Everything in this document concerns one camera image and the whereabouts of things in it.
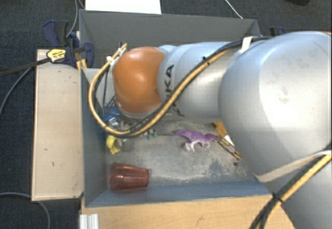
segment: purple toy dinosaur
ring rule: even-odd
[[[183,136],[189,139],[189,142],[186,143],[186,149],[188,151],[195,151],[194,145],[200,143],[202,147],[208,149],[210,147],[210,141],[216,141],[217,136],[213,134],[202,134],[201,132],[194,130],[180,130],[172,135]]]

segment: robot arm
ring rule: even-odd
[[[173,119],[223,121],[242,157],[256,176],[265,177],[261,181],[271,193],[298,174],[301,168],[292,163],[325,150],[331,142],[327,33],[261,39],[246,51],[239,44],[218,42],[134,49],[115,63],[113,79],[117,106],[128,118],[153,116],[175,95],[166,106]],[[276,175],[285,165],[293,169]],[[331,180],[329,161],[283,204],[297,228],[329,227]]]

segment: gray bin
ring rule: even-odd
[[[259,35],[255,20],[80,12],[81,43],[93,42],[96,53],[95,67],[100,67],[105,55],[115,51],[119,41],[128,42],[130,47],[160,46],[233,41],[246,35]],[[236,160],[218,143],[211,143],[209,150],[197,146],[195,152],[189,152],[183,147],[185,138],[170,134],[181,129],[216,133],[213,126],[208,124],[162,120],[155,126],[159,133],[156,138],[129,139],[123,144],[120,153],[110,154],[87,102],[89,83],[97,71],[98,69],[84,69],[81,75],[86,207],[165,203],[269,193],[256,180],[243,159]],[[99,112],[103,85],[104,80],[101,80],[96,101],[96,109]],[[110,98],[112,94],[112,75],[109,73],[106,97]],[[113,193],[109,189],[109,170],[113,162],[147,168],[150,172],[149,186],[134,193]]]

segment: wooden board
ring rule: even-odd
[[[248,229],[271,196],[253,196],[181,203],[85,208],[81,213],[99,214],[100,229]],[[294,229],[283,209],[271,216],[266,229]]]

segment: red plastic cup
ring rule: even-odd
[[[149,171],[131,165],[113,163],[110,169],[110,189],[114,192],[147,187]]]

